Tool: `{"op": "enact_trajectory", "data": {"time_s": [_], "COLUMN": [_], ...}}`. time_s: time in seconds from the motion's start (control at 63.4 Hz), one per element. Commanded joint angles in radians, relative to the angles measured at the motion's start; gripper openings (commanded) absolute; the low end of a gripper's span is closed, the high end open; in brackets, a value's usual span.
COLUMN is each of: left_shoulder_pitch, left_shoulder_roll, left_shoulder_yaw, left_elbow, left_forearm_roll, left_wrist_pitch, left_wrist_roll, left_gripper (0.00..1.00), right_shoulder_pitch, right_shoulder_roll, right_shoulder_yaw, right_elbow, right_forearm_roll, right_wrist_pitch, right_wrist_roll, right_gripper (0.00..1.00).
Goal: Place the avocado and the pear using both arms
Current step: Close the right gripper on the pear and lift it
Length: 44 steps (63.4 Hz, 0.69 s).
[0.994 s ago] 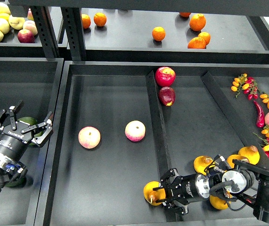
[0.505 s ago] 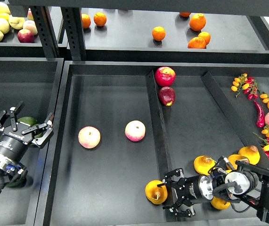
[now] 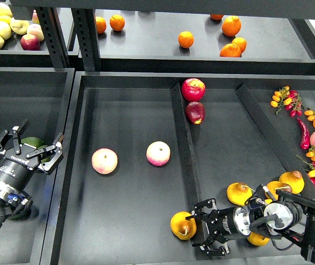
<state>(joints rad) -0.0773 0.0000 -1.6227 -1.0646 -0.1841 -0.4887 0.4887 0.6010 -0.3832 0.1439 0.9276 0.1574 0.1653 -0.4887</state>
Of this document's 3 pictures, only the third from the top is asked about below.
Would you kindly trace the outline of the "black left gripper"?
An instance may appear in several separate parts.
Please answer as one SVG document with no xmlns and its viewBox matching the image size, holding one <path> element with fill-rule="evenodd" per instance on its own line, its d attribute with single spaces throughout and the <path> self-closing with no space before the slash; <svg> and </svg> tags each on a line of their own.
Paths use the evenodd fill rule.
<svg viewBox="0 0 315 265">
<path fill-rule="evenodd" d="M 59 133 L 51 145 L 39 149 L 31 145 L 20 145 L 21 136 L 28 128 L 28 119 L 12 129 L 4 129 L 0 133 L 0 186 L 12 190 L 12 193 L 22 193 L 30 181 L 35 170 L 51 174 L 63 159 L 63 133 Z M 13 148 L 6 150 L 9 140 L 13 141 Z M 41 163 L 40 155 L 50 156 L 47 163 Z"/>
</svg>

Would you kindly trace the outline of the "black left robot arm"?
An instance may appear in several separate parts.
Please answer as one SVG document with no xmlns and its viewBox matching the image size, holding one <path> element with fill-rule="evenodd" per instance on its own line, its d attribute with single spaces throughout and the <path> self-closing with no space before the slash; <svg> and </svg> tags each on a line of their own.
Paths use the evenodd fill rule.
<svg viewBox="0 0 315 265">
<path fill-rule="evenodd" d="M 27 127 L 24 120 L 22 125 L 0 133 L 0 228 L 8 218 L 30 210 L 33 200 L 24 189 L 34 173 L 50 175 L 63 160 L 63 133 L 51 145 L 39 148 L 22 142 Z"/>
</svg>

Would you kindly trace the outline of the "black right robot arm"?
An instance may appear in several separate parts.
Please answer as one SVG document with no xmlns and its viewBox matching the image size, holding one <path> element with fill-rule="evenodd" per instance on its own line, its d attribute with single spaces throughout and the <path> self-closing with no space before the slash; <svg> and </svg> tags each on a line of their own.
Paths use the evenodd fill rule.
<svg viewBox="0 0 315 265">
<path fill-rule="evenodd" d="M 285 190 L 276 194 L 277 198 L 259 185 L 244 206 L 218 209 L 214 198 L 196 203 L 185 219 L 203 221 L 208 236 L 195 246 L 208 256 L 224 256 L 228 241 L 255 233 L 272 241 L 289 240 L 301 249 L 306 261 L 315 264 L 315 200 Z"/>
</svg>

